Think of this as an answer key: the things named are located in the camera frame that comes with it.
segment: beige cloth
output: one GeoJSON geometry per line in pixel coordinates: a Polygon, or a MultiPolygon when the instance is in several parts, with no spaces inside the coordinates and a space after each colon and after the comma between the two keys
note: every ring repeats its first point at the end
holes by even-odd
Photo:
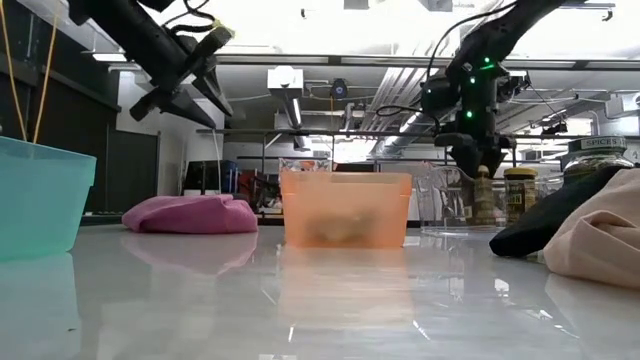
{"type": "Polygon", "coordinates": [[[640,289],[640,169],[620,170],[544,248],[554,273],[640,289]]]}

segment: black cloth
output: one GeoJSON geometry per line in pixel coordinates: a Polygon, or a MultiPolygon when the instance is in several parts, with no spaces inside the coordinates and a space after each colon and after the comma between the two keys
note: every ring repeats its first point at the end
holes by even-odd
{"type": "Polygon", "coordinates": [[[622,166],[602,168],[540,200],[489,243],[498,256],[524,257],[551,241],[565,219],[607,185],[622,166]]]}

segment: glass jar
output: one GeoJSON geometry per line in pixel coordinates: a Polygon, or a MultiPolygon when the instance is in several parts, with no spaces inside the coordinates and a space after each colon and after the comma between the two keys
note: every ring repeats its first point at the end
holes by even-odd
{"type": "Polygon", "coordinates": [[[564,168],[565,185],[576,182],[604,167],[632,168],[633,162],[624,158],[627,143],[622,136],[595,136],[569,143],[569,162],[564,168]]]}

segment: bottle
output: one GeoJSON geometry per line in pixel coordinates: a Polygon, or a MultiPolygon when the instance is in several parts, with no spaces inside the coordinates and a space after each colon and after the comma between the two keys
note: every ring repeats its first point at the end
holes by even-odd
{"type": "Polygon", "coordinates": [[[473,225],[495,226],[493,182],[489,178],[489,168],[480,165],[473,188],[473,225]]]}

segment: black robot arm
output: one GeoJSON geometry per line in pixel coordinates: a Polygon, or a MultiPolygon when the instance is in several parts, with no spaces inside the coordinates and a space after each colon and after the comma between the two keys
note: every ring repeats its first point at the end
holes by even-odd
{"type": "MultiPolygon", "coordinates": [[[[156,11],[165,10],[174,0],[140,0],[156,11]]],[[[198,43],[161,27],[136,0],[69,0],[69,17],[77,25],[93,19],[140,65],[155,87],[131,108],[131,115],[142,120],[155,108],[215,128],[213,119],[202,110],[181,83],[191,74],[192,84],[226,115],[232,108],[220,90],[215,73],[214,53],[232,37],[223,26],[211,31],[198,43]]]]}
{"type": "Polygon", "coordinates": [[[493,176],[504,159],[502,149],[513,142],[496,133],[497,80],[508,76],[502,61],[518,40],[540,19],[560,6],[586,0],[517,0],[504,15],[469,33],[445,71],[423,86],[421,106],[425,112],[457,106],[455,121],[443,126],[436,146],[451,146],[451,156],[468,175],[480,165],[493,176]]]}

